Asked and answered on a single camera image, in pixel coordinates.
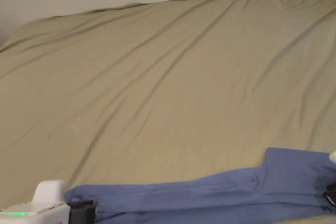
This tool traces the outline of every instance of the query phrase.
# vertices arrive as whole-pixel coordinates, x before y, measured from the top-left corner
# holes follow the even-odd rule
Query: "blue cloth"
[[[269,148],[259,168],[178,183],[81,185],[65,199],[97,201],[102,224],[269,224],[336,214],[323,197],[335,182],[327,153]]]

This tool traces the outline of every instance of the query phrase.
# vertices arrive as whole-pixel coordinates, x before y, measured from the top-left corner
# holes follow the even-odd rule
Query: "white plastic casing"
[[[65,182],[39,183],[31,202],[0,209],[0,224],[68,224],[70,207],[62,201]]]
[[[336,164],[336,152],[334,152],[330,155],[330,159],[331,159],[332,162],[334,162]]]

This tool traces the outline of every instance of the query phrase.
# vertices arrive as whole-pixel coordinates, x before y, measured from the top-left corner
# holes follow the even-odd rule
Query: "beige bed sheet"
[[[193,180],[336,151],[336,0],[179,0],[36,20],[0,49],[0,207],[36,185]],[[335,223],[317,218],[295,223]]]

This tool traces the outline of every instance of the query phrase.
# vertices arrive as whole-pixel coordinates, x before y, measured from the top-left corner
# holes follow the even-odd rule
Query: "mattress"
[[[176,0],[30,22],[0,48],[0,207],[336,151],[336,0]],[[294,223],[334,223],[321,217]]]

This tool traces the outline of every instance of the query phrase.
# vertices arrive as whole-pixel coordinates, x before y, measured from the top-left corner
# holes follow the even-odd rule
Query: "white knob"
[[[36,188],[32,202],[59,202],[62,201],[63,180],[44,180]]]
[[[330,159],[331,159],[332,162],[334,162],[336,164],[336,152],[334,152],[330,155]]]

